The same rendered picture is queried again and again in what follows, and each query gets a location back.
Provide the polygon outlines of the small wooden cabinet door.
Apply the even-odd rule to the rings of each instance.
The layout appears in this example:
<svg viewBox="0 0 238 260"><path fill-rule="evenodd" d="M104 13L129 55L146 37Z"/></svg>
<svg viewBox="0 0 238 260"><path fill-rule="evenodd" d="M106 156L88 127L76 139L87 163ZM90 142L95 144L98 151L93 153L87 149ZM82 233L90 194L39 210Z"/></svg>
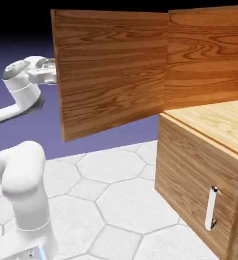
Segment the small wooden cabinet door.
<svg viewBox="0 0 238 260"><path fill-rule="evenodd" d="M204 226L216 186L216 225ZM238 260L238 155L166 114L159 116L156 191L220 260Z"/></svg>

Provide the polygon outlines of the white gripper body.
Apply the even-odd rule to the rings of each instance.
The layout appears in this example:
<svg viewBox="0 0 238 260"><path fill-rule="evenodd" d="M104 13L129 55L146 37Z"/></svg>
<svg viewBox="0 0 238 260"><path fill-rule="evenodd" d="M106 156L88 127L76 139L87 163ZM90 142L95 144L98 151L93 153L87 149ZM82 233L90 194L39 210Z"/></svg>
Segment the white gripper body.
<svg viewBox="0 0 238 260"><path fill-rule="evenodd" d="M29 81L33 84L57 84L55 68L40 68L28 70L27 74Z"/></svg>

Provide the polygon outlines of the large wooden cabinet door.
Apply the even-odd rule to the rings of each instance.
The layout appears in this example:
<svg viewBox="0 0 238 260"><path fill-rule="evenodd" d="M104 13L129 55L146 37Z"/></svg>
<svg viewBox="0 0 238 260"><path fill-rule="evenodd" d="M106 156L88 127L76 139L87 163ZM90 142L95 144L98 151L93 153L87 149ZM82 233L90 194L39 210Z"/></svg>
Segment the large wooden cabinet door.
<svg viewBox="0 0 238 260"><path fill-rule="evenodd" d="M51 10L65 142L160 113L168 14Z"/></svg>

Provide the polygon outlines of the light wood cabinet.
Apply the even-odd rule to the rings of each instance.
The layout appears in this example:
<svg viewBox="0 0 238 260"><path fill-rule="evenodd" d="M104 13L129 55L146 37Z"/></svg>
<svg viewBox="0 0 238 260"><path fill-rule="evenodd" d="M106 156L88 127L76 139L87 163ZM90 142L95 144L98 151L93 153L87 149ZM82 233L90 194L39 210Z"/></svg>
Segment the light wood cabinet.
<svg viewBox="0 0 238 260"><path fill-rule="evenodd" d="M169 12L164 95L161 114L238 155L238 6Z"/></svg>

